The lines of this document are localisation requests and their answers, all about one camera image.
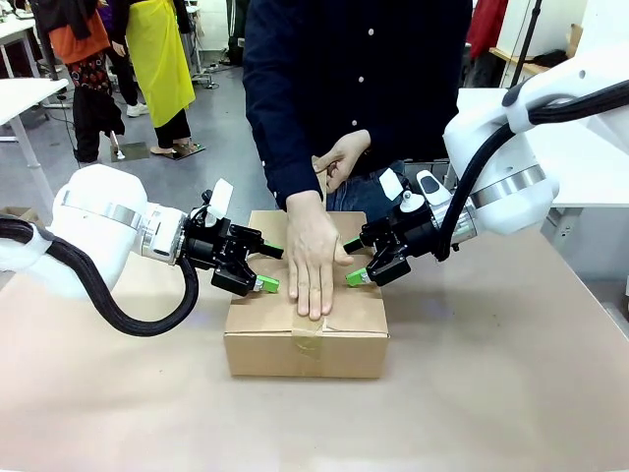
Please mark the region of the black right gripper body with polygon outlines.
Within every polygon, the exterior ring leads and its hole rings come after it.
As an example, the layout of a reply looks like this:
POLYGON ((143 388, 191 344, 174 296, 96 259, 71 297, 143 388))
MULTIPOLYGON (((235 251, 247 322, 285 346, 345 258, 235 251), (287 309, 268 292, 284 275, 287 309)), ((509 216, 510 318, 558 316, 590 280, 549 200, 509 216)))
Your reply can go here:
POLYGON ((436 250, 439 231, 431 212, 391 212, 388 222, 396 240, 396 257, 417 258, 436 250))

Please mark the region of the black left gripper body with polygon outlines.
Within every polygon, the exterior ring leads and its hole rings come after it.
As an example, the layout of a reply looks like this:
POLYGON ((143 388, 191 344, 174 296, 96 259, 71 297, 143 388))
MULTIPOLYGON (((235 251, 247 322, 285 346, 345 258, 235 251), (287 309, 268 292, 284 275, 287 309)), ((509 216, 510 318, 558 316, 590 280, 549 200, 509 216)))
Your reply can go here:
POLYGON ((228 218, 207 227, 189 219, 184 226, 183 256, 196 268, 226 268, 245 263, 261 245, 261 232, 228 218))

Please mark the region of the brown cardboard box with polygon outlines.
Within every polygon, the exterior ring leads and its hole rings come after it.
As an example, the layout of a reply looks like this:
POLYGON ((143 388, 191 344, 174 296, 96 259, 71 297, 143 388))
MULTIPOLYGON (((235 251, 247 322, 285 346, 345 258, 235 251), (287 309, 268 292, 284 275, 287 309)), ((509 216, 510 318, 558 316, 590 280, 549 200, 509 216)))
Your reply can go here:
POLYGON ((325 317, 321 358, 307 363, 292 341, 296 304, 288 295, 285 260, 262 255, 248 258, 250 268, 279 281, 276 293, 257 292, 232 300, 224 345, 235 377, 306 377, 377 379, 381 376, 389 332, 379 287, 373 283, 351 287, 346 275, 365 267, 373 250, 353 255, 350 266, 334 270, 334 299, 325 317))

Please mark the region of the person's right forearm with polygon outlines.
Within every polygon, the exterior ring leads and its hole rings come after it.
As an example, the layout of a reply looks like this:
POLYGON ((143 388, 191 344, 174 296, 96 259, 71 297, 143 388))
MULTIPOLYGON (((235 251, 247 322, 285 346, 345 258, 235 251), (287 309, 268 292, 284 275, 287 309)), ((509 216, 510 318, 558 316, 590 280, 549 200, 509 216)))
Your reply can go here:
POLYGON ((267 187, 277 205, 287 209, 289 197, 321 190, 312 165, 312 148, 301 126, 277 111, 263 110, 252 115, 252 131, 267 187))

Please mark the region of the small cardboard box on floor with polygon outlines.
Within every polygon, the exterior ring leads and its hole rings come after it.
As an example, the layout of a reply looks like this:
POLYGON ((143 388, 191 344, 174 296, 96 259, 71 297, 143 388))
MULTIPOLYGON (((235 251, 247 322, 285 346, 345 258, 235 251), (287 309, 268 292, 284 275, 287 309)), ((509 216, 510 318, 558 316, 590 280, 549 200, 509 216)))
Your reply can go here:
POLYGON ((11 215, 40 227, 45 226, 44 221, 32 207, 4 206, 0 207, 0 214, 11 215))

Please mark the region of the person's right hand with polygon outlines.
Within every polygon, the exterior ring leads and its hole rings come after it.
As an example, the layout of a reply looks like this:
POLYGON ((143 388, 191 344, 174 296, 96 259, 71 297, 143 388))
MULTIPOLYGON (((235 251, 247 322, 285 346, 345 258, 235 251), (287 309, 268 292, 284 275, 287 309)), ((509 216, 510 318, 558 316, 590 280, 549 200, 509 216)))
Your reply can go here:
POLYGON ((288 293, 297 312, 313 321, 330 313, 336 266, 353 263, 320 195, 306 191, 286 200, 288 293))

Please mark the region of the person's left hand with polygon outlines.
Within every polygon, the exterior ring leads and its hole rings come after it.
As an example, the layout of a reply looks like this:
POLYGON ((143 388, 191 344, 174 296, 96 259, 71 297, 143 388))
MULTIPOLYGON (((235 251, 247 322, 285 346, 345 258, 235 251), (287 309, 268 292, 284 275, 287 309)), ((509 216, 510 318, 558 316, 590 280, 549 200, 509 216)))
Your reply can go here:
POLYGON ((352 173, 361 156, 370 148, 371 136, 359 130, 341 137, 323 156, 314 158, 314 170, 325 174, 325 190, 332 194, 352 173))

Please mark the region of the dark floor platform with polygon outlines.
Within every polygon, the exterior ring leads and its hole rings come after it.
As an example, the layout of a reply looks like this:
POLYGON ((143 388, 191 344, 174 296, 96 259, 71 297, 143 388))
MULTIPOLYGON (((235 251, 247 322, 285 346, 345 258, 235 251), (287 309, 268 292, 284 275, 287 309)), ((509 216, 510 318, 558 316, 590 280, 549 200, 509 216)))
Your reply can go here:
POLYGON ((204 150, 205 147, 200 144, 188 143, 174 144, 171 148, 151 147, 149 152, 153 155, 166 157, 171 160, 181 160, 204 150))

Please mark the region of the person in dark shirt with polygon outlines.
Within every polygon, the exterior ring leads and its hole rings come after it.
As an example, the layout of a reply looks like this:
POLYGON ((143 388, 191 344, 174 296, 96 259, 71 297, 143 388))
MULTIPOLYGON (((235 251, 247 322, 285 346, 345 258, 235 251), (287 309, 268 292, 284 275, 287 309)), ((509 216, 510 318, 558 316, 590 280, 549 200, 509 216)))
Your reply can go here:
POLYGON ((367 130, 355 176, 443 158, 472 0, 251 0, 246 115, 273 110, 304 130, 312 158, 367 130))

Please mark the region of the person in yellow apron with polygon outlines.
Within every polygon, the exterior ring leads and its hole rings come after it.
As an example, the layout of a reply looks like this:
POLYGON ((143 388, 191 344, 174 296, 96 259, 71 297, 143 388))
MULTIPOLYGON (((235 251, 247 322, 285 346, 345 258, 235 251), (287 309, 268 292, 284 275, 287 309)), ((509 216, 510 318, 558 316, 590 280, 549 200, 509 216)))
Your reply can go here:
POLYGON ((185 1, 107 1, 112 8, 112 46, 130 55, 156 147, 193 143, 186 111, 196 94, 182 41, 191 31, 185 1))

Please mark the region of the person in orange top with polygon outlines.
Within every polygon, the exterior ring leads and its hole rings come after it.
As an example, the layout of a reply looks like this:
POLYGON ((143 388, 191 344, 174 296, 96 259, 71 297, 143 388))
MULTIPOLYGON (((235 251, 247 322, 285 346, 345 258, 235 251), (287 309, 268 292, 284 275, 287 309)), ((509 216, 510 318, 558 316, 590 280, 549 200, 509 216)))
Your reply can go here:
POLYGON ((99 137, 125 133, 106 70, 110 41, 97 11, 99 0, 38 0, 42 32, 74 85, 75 159, 93 163, 99 137))

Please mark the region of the red garment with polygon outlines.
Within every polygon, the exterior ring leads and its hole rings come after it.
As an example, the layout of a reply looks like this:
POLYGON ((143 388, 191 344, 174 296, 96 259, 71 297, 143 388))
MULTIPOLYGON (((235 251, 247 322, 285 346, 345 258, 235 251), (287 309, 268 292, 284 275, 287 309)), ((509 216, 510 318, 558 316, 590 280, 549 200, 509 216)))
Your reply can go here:
POLYGON ((489 52, 498 41, 508 0, 478 0, 466 41, 470 44, 470 58, 478 59, 489 52))

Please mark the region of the black tripod stand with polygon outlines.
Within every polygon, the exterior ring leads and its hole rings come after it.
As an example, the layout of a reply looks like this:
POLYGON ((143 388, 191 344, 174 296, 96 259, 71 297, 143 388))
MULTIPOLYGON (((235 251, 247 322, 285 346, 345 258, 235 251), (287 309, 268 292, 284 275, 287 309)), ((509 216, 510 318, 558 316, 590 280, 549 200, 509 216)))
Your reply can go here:
POLYGON ((539 15, 541 13, 542 1, 543 0, 535 0, 535 4, 534 4, 534 7, 533 7, 532 12, 531 12, 531 18, 530 18, 530 21, 529 21, 529 24, 528 24, 528 28, 527 28, 527 31, 526 31, 526 35, 525 35, 525 38, 524 38, 524 41, 523 41, 523 44, 522 44, 522 48, 521 48, 519 56, 518 56, 518 60, 517 60, 516 67, 515 67, 515 71, 514 71, 513 76, 512 76, 512 81, 511 81, 511 84, 510 84, 510 86, 512 88, 517 86, 518 83, 519 83, 519 79, 520 79, 520 76, 521 76, 521 73, 522 73, 522 70, 523 70, 523 67, 524 67, 524 64, 525 64, 526 57, 528 56, 528 51, 529 51, 529 48, 530 48, 530 44, 532 42, 532 38, 533 38, 533 35, 534 35, 534 32, 535 32, 537 21, 538 21, 539 15))

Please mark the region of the white desk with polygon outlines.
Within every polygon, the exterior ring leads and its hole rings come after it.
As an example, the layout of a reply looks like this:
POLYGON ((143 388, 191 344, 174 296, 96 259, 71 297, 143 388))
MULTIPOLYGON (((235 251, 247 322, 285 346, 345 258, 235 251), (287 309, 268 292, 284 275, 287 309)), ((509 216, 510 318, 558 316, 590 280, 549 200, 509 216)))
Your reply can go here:
POLYGON ((47 210, 54 195, 38 162, 20 115, 68 85, 66 79, 18 78, 0 80, 0 125, 9 124, 30 170, 35 188, 47 210))
POLYGON ((15 75, 6 51, 6 45, 14 42, 20 42, 22 44, 23 50, 29 60, 29 67, 32 76, 34 78, 40 77, 28 37, 28 31, 33 30, 34 27, 34 19, 13 19, 6 22, 0 22, 0 56, 2 57, 5 69, 10 79, 14 79, 15 75))

